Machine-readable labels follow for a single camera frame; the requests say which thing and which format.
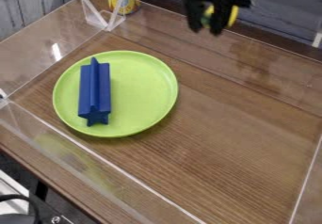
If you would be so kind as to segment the yellow toy banana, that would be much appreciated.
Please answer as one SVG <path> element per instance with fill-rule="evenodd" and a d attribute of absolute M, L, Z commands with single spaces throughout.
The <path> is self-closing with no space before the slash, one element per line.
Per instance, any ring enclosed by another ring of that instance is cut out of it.
<path fill-rule="evenodd" d="M 232 10 L 231 10 L 231 14 L 230 14 L 228 25 L 227 25 L 226 28 L 230 28 L 236 21 L 236 17 L 238 17 L 238 13 L 239 13 L 239 6 L 240 6 L 239 0 L 235 0 L 234 7 L 232 7 Z M 202 17 L 203 27 L 206 27 L 208 29 L 210 29 L 210 16 L 211 16 L 212 12 L 214 12 L 214 7 L 212 7 L 212 4 L 210 4 L 208 7 L 204 10 L 204 15 Z"/>

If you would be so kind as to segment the lime green round plate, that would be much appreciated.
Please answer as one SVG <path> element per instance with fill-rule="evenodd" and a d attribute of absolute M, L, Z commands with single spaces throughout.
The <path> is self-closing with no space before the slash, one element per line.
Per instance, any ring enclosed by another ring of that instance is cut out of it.
<path fill-rule="evenodd" d="M 77 115 L 80 69 L 96 60 L 109 65 L 112 111 L 105 124 L 87 124 Z M 53 86 L 53 110 L 81 134 L 97 137 L 134 135 L 170 113 L 179 94 L 171 68 L 156 57 L 135 51 L 109 51 L 80 59 L 61 73 Z"/>

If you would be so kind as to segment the blue star-shaped block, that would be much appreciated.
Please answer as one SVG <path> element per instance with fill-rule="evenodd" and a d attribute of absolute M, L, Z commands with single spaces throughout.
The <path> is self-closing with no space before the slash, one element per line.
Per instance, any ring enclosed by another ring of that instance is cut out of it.
<path fill-rule="evenodd" d="M 91 58 L 91 64 L 80 67 L 77 115 L 87 126 L 107 124 L 112 112 L 109 64 Z"/>

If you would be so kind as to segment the clear acrylic tray walls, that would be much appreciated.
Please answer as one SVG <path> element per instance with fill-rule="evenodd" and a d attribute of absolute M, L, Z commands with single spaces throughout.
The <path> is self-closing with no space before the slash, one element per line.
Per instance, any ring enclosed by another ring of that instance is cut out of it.
<path fill-rule="evenodd" d="M 119 50 L 166 63 L 178 100 L 143 132 L 88 136 L 53 86 Z M 148 4 L 105 32 L 72 0 L 0 41 L 0 151 L 99 224 L 322 224 L 322 61 Z"/>

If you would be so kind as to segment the clear acrylic corner bracket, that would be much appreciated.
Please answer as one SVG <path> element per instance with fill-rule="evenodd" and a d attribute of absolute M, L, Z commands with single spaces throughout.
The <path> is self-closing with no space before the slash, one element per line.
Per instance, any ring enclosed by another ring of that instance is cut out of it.
<path fill-rule="evenodd" d="M 122 1 L 118 0 L 115 9 L 109 11 L 97 10 L 91 0 L 80 0 L 87 24 L 100 28 L 105 32 L 112 32 L 126 21 L 126 15 L 119 12 Z"/>

